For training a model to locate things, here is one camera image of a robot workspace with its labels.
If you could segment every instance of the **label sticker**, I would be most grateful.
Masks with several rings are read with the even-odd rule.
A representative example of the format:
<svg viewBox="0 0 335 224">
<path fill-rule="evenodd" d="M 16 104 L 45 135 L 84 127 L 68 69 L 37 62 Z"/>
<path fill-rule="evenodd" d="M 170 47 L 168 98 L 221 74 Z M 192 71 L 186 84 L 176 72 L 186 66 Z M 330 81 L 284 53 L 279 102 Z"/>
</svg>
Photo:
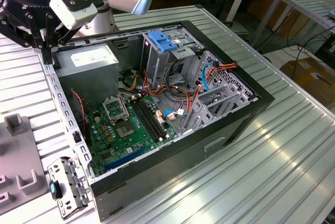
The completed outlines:
<svg viewBox="0 0 335 224">
<path fill-rule="evenodd" d="M 312 75 L 312 77 L 314 77 L 315 79 L 320 79 L 319 77 L 322 78 L 322 76 L 321 76 L 319 73 L 317 73 L 317 72 L 311 73 L 311 75 Z"/>
<path fill-rule="evenodd" d="M 310 65 L 309 63 L 306 63 L 306 62 L 301 62 L 300 65 L 305 68 L 305 69 L 309 69 L 310 68 Z"/>
<path fill-rule="evenodd" d="M 184 115 L 184 110 L 183 109 L 178 109 L 177 114 L 178 115 Z"/>
<path fill-rule="evenodd" d="M 105 61 L 110 58 L 110 53 L 106 48 L 88 50 L 81 53 L 72 54 L 71 59 L 74 66 L 79 67 L 91 63 Z"/>
</svg>

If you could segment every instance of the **blue tab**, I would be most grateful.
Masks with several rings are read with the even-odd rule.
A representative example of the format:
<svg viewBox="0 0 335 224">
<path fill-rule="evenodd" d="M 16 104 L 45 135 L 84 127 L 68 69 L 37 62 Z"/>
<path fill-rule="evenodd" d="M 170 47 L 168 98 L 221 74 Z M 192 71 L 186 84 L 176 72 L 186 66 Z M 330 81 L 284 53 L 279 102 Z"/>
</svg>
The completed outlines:
<svg viewBox="0 0 335 224">
<path fill-rule="evenodd" d="M 151 31 L 149 32 L 149 37 L 162 52 L 167 52 L 178 48 L 178 45 L 172 43 L 169 37 L 161 31 Z"/>
<path fill-rule="evenodd" d="M 51 193 L 54 193 L 54 185 L 53 184 L 50 185 L 50 190 L 51 190 Z"/>
</svg>

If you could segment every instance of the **motherboard chip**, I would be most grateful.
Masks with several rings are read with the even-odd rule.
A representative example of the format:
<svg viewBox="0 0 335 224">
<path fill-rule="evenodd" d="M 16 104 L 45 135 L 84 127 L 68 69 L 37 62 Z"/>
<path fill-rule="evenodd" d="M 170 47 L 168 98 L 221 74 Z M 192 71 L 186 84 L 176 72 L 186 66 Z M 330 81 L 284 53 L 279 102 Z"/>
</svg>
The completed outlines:
<svg viewBox="0 0 335 224">
<path fill-rule="evenodd" d="M 117 124 L 115 127 L 116 127 L 116 131 L 119 134 L 120 138 L 129 136 L 135 132 L 134 128 L 131 126 L 131 123 L 129 121 L 121 122 Z"/>
<path fill-rule="evenodd" d="M 107 160 L 111 157 L 111 153 L 110 152 L 105 152 L 105 153 L 101 154 L 101 157 L 103 158 L 103 160 Z"/>
<path fill-rule="evenodd" d="M 131 147 L 128 147 L 126 150 L 127 150 L 128 153 L 132 153 L 132 148 Z"/>
</svg>

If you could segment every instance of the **metal bracket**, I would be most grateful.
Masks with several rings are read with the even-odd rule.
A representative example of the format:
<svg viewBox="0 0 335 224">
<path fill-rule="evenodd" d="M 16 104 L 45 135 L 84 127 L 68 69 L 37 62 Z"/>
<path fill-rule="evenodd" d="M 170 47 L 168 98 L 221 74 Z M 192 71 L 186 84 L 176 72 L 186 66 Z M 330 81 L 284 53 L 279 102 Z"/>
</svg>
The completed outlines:
<svg viewBox="0 0 335 224">
<path fill-rule="evenodd" d="M 93 200 L 91 188 L 77 158 L 62 157 L 48 166 L 50 178 L 60 185 L 57 205 L 63 220 L 83 210 Z"/>
</svg>

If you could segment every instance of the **aluminum extrusion table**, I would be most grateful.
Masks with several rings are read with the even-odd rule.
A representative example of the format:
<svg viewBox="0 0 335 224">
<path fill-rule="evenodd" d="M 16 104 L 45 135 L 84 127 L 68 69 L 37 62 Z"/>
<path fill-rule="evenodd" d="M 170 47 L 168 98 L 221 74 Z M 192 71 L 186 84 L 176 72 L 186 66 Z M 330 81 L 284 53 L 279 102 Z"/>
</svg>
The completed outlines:
<svg viewBox="0 0 335 224">
<path fill-rule="evenodd" d="M 233 144 L 119 211 L 105 223 L 321 223 L 335 206 L 335 116 L 206 10 L 195 6 L 115 17 L 120 29 L 188 19 L 274 97 Z M 0 39 L 0 120 L 28 116 L 47 166 L 73 154 L 38 57 Z M 1 223 L 62 223 L 45 194 Z M 97 223 L 90 203 L 68 223 Z"/>
<path fill-rule="evenodd" d="M 285 2 L 287 7 L 273 27 L 273 30 L 278 28 L 288 15 L 291 8 L 294 8 L 315 22 L 306 33 L 308 36 L 301 44 L 308 41 L 311 33 L 318 24 L 323 26 L 325 29 L 329 29 L 330 32 L 335 32 L 335 19 L 329 16 L 329 12 L 335 10 L 335 0 L 274 0 L 256 31 L 254 39 L 251 43 L 252 46 L 255 46 L 258 42 L 262 31 L 281 2 Z"/>
</svg>

